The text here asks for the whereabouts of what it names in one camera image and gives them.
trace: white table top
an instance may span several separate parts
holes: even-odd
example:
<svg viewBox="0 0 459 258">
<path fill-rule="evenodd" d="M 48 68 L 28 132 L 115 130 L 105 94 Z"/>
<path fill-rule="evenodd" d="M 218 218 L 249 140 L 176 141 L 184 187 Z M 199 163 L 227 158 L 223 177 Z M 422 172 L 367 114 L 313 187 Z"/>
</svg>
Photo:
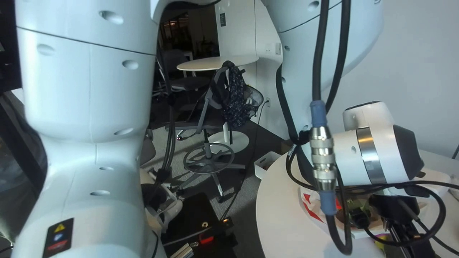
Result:
<svg viewBox="0 0 459 258">
<path fill-rule="evenodd" d="M 459 162 L 426 151 L 420 151 L 425 166 L 447 174 L 448 169 L 459 168 Z M 260 242 L 266 258 L 294 257 L 346 257 L 342 255 L 330 239 L 328 229 L 321 229 L 305 214 L 299 198 L 299 186 L 287 175 L 286 154 L 275 161 L 267 170 L 257 194 L 257 227 Z M 296 160 L 292 164 L 292 174 L 301 179 Z M 452 248 L 459 250 L 459 203 L 447 193 L 443 197 L 447 215 L 437 237 Z M 438 214 L 436 204 L 431 205 L 423 219 L 431 227 Z M 453 254 L 431 240 L 435 252 L 443 258 Z M 353 239 L 353 253 L 350 257 L 384 257 L 370 238 Z"/>
<path fill-rule="evenodd" d="M 216 56 L 209 58 L 196 59 L 189 62 L 179 64 L 177 69 L 182 71 L 210 71 L 218 70 L 227 60 L 233 62 L 236 66 L 243 66 L 258 61 L 256 55 L 241 55 L 241 56 Z"/>
</svg>

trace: backpack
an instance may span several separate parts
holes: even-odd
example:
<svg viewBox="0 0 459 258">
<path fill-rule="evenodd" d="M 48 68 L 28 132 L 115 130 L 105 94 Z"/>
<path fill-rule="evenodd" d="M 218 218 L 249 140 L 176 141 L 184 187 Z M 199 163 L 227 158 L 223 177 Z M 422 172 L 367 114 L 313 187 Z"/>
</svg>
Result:
<svg viewBox="0 0 459 258">
<path fill-rule="evenodd" d="M 226 70 L 229 70 L 228 80 L 226 80 Z M 215 72 L 214 79 L 210 83 L 230 129 L 238 129 L 246 124 L 263 103 L 263 95 L 245 83 L 242 77 L 244 72 L 245 70 L 239 70 L 233 62 L 225 61 Z"/>
</svg>

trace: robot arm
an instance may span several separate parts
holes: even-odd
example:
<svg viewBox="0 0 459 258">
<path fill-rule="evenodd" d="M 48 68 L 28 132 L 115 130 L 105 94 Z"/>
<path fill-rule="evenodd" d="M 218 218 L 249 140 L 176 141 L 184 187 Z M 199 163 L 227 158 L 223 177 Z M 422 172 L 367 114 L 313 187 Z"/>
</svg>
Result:
<svg viewBox="0 0 459 258">
<path fill-rule="evenodd" d="M 297 138 L 311 128 L 312 46 L 320 3 L 262 1 L 284 47 L 277 90 L 289 134 Z M 170 3 L 185 4 L 173 0 L 16 1 L 26 118 L 43 141 L 49 165 L 13 258 L 165 257 L 161 244 L 155 244 L 158 237 L 146 227 L 138 159 L 150 115 L 158 27 Z M 381 4 L 353 2 L 344 74 L 367 55 L 381 33 Z M 340 5 L 339 0 L 330 1 L 322 89 L 331 84 L 336 66 Z M 337 148 L 349 144 L 346 136 L 337 139 Z M 306 158 L 309 149 L 301 147 L 298 161 L 303 177 L 312 182 Z M 336 158 L 347 160 L 338 153 Z M 368 183 L 347 173 L 343 180 L 348 185 Z"/>
</svg>

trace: gray carpet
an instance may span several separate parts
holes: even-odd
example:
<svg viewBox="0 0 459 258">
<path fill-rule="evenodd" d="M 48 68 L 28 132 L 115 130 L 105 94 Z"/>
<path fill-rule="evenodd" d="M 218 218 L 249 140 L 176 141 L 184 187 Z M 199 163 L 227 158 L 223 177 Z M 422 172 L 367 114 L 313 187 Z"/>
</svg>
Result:
<svg viewBox="0 0 459 258">
<path fill-rule="evenodd" d="M 257 125 L 249 122 L 246 126 L 239 129 L 246 133 L 250 138 L 250 145 L 243 151 L 235 155 L 235 163 L 249 163 L 249 159 L 253 153 L 253 142 Z M 154 130 L 154 145 L 157 151 L 156 156 L 143 167 L 155 169 L 160 168 L 164 159 L 163 149 L 166 146 L 167 132 L 164 128 Z M 256 160 L 269 151 L 280 152 L 281 139 L 271 134 L 263 128 L 259 128 L 257 136 L 257 144 L 255 154 L 252 160 Z M 191 176 L 183 167 L 183 158 L 186 152 L 203 144 L 203 134 L 192 136 L 184 141 L 177 141 L 175 147 L 175 155 L 172 162 L 172 179 L 170 182 L 173 185 L 178 185 L 181 181 L 186 180 Z M 232 217 L 234 222 L 234 234 L 239 244 L 234 248 L 234 251 L 239 258 L 264 258 L 260 240 L 258 238 L 258 230 L 256 223 L 255 201 L 257 191 L 260 185 L 260 179 L 254 175 L 253 163 L 247 166 L 247 176 L 244 185 L 231 207 L 228 215 Z M 234 187 L 239 185 L 243 175 L 238 170 L 224 170 L 218 174 L 220 183 L 225 193 L 234 191 Z M 220 217 L 228 207 L 231 199 L 220 204 L 217 202 L 218 190 L 213 179 L 210 176 L 202 176 L 191 183 L 186 189 L 184 197 L 194 195 L 199 192 L 206 193 L 210 199 L 215 213 Z"/>
</svg>

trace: yellow warning sticker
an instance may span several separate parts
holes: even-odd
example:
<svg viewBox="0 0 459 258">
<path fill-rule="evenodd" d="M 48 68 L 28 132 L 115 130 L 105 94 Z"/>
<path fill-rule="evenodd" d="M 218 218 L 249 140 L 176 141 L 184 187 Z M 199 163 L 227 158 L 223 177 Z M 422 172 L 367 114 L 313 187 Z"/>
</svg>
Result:
<svg viewBox="0 0 459 258">
<path fill-rule="evenodd" d="M 57 232 L 62 231 L 62 230 L 64 230 L 64 229 L 65 229 L 65 227 L 64 227 L 64 225 L 62 225 L 62 223 L 61 223 L 61 224 L 59 224 L 59 225 L 57 226 L 57 228 L 56 228 L 56 230 L 54 231 L 54 233 L 57 233 Z"/>
</svg>

